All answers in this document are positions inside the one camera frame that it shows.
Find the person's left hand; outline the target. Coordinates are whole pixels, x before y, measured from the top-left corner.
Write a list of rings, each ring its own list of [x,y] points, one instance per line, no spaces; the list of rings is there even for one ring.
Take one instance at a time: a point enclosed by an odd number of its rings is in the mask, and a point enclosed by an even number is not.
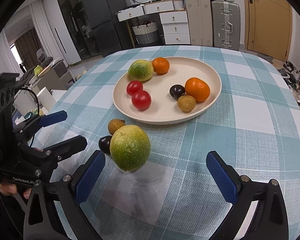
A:
[[[23,197],[25,199],[29,199],[31,190],[32,189],[29,188],[23,192]],[[0,192],[5,196],[11,196],[13,194],[16,194],[18,192],[18,190],[17,190],[17,186],[15,184],[4,181],[4,182],[0,183]]]

